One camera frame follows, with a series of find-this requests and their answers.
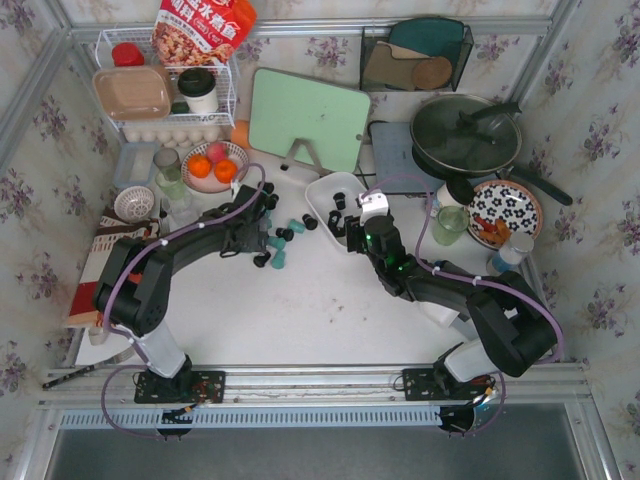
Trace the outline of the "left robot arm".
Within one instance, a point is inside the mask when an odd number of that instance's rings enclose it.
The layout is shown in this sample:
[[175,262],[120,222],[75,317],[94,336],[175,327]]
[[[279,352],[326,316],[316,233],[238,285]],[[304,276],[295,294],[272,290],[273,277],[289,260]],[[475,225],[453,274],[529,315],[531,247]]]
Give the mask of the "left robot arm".
[[173,233],[156,241],[124,238],[112,247],[93,304],[103,327],[133,346],[162,395],[184,395],[194,383],[191,359],[165,321],[173,275],[210,254],[265,252],[266,214],[277,202],[271,185],[243,185],[232,201]]

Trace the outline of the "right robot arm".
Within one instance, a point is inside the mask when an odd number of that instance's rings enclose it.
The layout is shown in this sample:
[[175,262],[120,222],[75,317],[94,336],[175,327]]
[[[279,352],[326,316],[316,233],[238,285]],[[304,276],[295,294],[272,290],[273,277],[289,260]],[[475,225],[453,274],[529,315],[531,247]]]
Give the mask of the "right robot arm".
[[473,276],[449,261],[428,263],[406,251],[391,215],[348,216],[344,228],[348,251],[368,257],[388,294],[445,307],[475,328],[475,339],[449,348],[426,369],[426,397],[463,399],[492,374],[520,377],[557,359],[559,323],[520,274]]

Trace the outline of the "black capsule lone front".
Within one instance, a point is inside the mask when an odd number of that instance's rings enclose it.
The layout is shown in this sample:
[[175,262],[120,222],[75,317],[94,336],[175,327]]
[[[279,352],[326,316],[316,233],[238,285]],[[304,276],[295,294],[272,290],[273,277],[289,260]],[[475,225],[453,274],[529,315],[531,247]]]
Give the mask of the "black capsule lone front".
[[331,211],[329,213],[328,225],[332,227],[337,227],[342,215],[339,211]]

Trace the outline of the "white plastic storage basket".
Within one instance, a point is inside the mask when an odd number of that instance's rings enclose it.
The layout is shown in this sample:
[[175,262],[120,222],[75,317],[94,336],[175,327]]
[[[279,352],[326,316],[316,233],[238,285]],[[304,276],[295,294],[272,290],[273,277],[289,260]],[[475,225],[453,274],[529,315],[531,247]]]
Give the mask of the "white plastic storage basket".
[[340,210],[341,219],[339,225],[343,225],[345,216],[357,217],[361,214],[357,197],[366,191],[363,183],[353,174],[347,172],[334,172],[310,183],[305,190],[305,199],[314,216],[319,222],[320,228],[329,238],[333,247],[341,254],[350,255],[347,251],[346,237],[336,238],[329,228],[330,213],[337,210],[334,195],[345,195],[346,206]]

